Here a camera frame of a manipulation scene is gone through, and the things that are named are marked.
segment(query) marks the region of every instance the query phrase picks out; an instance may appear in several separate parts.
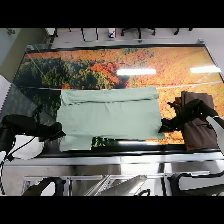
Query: table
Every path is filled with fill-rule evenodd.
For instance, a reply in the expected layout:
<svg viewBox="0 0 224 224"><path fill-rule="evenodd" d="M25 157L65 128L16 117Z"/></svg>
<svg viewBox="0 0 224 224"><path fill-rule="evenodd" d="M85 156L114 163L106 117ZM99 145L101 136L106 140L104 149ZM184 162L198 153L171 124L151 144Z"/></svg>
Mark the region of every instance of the table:
<svg viewBox="0 0 224 224"><path fill-rule="evenodd" d="M162 117L175 116L167 102L174 101L181 91L207 92L214 98L217 112L224 116L224 85L221 73L191 74L190 68L216 65L205 43L156 44L146 40L82 43L81 47L49 49L35 45L26 51L9 91L0 118L9 113L29 115L42 103L45 112L41 122L52 124L60 107L61 89L138 88L154 85L160 94ZM118 77L119 68L152 67L154 76ZM187 153L180 132L168 133L163 140L147 140L134 145L120 145L116 140L95 138L91 151L59 152L57 142L46 147L41 158L73 156L164 155ZM200 150L218 152L218 150Z"/></svg>

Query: wire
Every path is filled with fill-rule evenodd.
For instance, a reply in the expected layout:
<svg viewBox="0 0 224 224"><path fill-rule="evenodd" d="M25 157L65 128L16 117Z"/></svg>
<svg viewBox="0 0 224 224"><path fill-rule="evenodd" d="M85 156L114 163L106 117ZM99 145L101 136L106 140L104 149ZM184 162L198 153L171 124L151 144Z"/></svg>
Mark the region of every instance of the wire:
<svg viewBox="0 0 224 224"><path fill-rule="evenodd" d="M0 169L1 169L1 172L0 172L0 174L1 174L1 176L0 176L0 189L1 189L2 195L5 195L5 190L4 190L4 187L3 187L3 184L2 184L2 174L3 174L2 171L3 171L4 163L5 163L6 159L7 159L7 157L8 157L9 155L12 155L14 152L18 151L19 149L21 149L21 148L24 147L25 145L27 145L27 144L29 144L30 142L32 142L32 141L34 140L34 138L36 138L36 137L33 137L31 140L29 140L28 142L26 142L26 143L23 144L22 146L18 147L17 149L13 150L12 152L6 154L6 155L5 155L5 158L4 158L3 161L1 162L1 164L0 164Z"/></svg>

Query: autumn forest image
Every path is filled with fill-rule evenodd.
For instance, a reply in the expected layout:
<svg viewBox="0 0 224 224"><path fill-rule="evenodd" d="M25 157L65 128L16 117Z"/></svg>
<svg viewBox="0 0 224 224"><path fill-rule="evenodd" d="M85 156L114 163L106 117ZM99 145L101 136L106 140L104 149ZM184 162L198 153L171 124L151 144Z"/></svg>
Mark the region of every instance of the autumn forest image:
<svg viewBox="0 0 224 224"><path fill-rule="evenodd" d="M147 86L157 87L162 117L175 116L167 102L173 102L183 90L212 95L215 109L224 116L224 85L220 74L192 74L190 71L192 67L207 65L213 65L213 61L206 48L198 46L31 51L25 54L13 83L36 105L43 104L54 119L60 107L60 89ZM124 68L153 68L156 74L118 76L117 71ZM166 133L165 136L162 140L153 141L184 143L181 132ZM93 146L105 145L105 141L110 144L109 140L102 143L96 138L94 141Z"/></svg>

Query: brown cloth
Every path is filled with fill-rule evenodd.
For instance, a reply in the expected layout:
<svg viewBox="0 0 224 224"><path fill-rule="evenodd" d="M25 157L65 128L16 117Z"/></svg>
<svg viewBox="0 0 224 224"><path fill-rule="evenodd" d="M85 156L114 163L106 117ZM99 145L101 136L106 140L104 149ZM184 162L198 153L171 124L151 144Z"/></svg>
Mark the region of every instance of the brown cloth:
<svg viewBox="0 0 224 224"><path fill-rule="evenodd" d="M181 92L181 106L184 106L194 99L203 100L209 107L214 109L211 95L207 93ZM180 103L180 98L176 98L175 102ZM217 137L214 129L212 129L207 122L199 118L186 123L182 135L188 151L194 149L218 149Z"/></svg>

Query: light green fabric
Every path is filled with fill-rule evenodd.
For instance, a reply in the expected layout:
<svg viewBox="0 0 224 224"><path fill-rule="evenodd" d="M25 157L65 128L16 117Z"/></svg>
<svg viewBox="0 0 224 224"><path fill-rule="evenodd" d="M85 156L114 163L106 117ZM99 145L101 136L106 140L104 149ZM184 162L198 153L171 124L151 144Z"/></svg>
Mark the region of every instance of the light green fabric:
<svg viewBox="0 0 224 224"><path fill-rule="evenodd" d="M161 139L155 87L119 90L62 90L57 121L67 136L61 151L89 150L92 137Z"/></svg>

